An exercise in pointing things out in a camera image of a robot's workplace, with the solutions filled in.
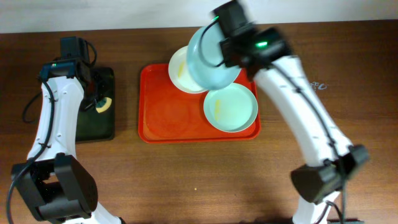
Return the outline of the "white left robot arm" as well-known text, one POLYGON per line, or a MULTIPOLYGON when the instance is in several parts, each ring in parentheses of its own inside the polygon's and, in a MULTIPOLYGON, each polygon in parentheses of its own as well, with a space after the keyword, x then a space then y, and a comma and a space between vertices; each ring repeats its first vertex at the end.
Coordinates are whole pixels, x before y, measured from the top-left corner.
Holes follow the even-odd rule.
POLYGON ((114 137, 114 72, 96 66, 96 49, 80 37, 62 38, 60 53, 39 73, 38 130, 27 160, 12 167, 10 189, 39 222, 122 223, 100 204, 96 182, 75 148, 114 137))

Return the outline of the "light blue plate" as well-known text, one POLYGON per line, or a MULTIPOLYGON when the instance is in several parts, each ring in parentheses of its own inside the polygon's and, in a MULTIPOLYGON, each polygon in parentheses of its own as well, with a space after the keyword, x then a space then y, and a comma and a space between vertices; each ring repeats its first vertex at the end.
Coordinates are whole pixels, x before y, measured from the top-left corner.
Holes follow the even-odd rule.
POLYGON ((258 110, 254 93, 238 83, 209 91, 203 102, 208 122, 226 133, 237 133, 250 127, 257 118, 258 110))
MULTIPOLYGON (((198 29, 188 43, 187 65, 188 70, 201 87, 207 90, 219 90, 227 87, 235 81, 241 69, 238 66, 210 67, 203 62, 199 54, 200 37, 205 27, 198 29)), ((203 36, 201 52, 204 58, 211 64, 217 65, 223 60, 220 48, 220 41, 224 39, 218 24, 210 27, 203 36)))

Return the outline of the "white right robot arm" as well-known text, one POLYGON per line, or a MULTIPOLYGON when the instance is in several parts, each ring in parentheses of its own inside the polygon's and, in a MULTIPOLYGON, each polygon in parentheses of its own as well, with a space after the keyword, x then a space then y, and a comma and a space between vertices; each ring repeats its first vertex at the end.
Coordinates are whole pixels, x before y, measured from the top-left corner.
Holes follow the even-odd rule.
POLYGON ((304 165, 290 173, 300 195, 291 223, 328 223, 332 208, 338 223, 347 223, 346 183, 369 160, 368 150, 354 145, 334 123, 307 79, 302 63, 275 27, 259 30, 238 1, 213 10, 224 39, 223 62, 239 66, 263 90, 292 130, 304 165))

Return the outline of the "yellow green sponge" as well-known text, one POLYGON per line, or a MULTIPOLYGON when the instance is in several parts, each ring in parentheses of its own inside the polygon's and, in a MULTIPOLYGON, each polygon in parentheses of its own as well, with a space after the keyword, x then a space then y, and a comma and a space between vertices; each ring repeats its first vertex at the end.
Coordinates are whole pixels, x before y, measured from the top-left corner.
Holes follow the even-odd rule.
POLYGON ((112 99, 109 97, 104 97, 102 100, 96 103, 95 109, 98 113, 103 113, 110 108, 112 104, 112 99))

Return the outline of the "white plate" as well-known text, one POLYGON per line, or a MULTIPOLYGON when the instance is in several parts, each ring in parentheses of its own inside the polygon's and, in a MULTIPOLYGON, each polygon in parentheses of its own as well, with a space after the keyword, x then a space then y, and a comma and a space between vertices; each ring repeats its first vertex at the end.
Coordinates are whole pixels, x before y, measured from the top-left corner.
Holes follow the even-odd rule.
POLYGON ((206 91, 192 78, 187 65, 187 46, 178 49, 169 61, 169 78, 180 91, 198 94, 206 91))

